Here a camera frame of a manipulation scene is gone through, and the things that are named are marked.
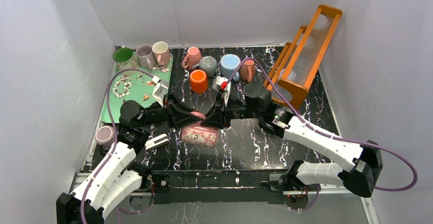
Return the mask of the pink patterned mug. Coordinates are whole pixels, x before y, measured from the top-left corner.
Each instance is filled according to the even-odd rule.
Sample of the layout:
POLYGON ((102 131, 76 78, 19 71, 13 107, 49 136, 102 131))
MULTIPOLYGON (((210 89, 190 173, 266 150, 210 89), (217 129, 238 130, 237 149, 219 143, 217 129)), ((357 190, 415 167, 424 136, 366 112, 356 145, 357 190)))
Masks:
POLYGON ((220 130, 214 127, 201 126, 206 116, 200 112, 192 111, 191 114, 201 118, 200 121, 184 127, 180 134, 182 142, 206 147, 215 147, 220 130))

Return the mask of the cream cartoon mug green interior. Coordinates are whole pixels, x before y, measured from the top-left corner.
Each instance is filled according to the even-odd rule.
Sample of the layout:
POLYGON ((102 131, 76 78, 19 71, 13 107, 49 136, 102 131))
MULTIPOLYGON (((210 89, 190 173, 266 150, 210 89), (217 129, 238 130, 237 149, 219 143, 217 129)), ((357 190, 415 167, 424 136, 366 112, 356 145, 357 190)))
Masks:
POLYGON ((113 59, 119 70, 139 68, 134 51, 128 47, 121 47, 113 53, 113 59))

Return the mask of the lavender ribbed mug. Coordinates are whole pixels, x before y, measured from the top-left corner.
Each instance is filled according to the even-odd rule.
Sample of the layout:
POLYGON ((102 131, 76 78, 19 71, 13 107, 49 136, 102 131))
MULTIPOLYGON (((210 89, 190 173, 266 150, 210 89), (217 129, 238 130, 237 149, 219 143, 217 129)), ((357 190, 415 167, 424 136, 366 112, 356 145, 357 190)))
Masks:
POLYGON ((157 61, 150 45, 139 46, 135 53, 140 67, 152 70, 152 68, 156 65, 157 61))

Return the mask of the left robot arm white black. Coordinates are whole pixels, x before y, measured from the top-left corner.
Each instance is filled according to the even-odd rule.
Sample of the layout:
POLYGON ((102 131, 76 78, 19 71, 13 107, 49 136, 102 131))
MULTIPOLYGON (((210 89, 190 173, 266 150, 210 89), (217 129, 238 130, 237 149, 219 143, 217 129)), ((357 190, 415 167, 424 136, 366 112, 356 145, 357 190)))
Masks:
POLYGON ((172 94, 164 95, 162 102, 154 102, 147 108, 134 100, 124 102, 119 122, 112 127, 114 142, 109 152, 78 187, 57 198, 57 223, 104 223, 132 192, 154 188, 156 180, 147 180, 151 171, 134 159, 143 149, 152 150, 168 138, 166 134, 149 138, 148 127, 166 122, 170 128, 182 129, 204 119, 203 114, 172 94))

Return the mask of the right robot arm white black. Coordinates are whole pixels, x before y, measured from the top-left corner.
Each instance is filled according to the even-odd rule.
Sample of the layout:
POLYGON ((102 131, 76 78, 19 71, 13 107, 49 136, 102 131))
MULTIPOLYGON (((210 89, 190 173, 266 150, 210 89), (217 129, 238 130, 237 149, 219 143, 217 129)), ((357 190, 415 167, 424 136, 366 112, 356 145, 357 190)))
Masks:
POLYGON ((230 127, 233 119, 255 118, 265 132, 297 142, 331 160, 330 163, 297 160, 287 174, 263 185, 286 191, 330 184, 344 186, 361 197, 371 197, 383 168, 375 143, 365 146, 343 142, 335 135, 320 135, 318 127, 302 122, 288 107, 273 102, 271 92, 261 84, 247 84, 244 93, 244 100, 239 100, 218 92, 201 125, 224 129, 230 127))

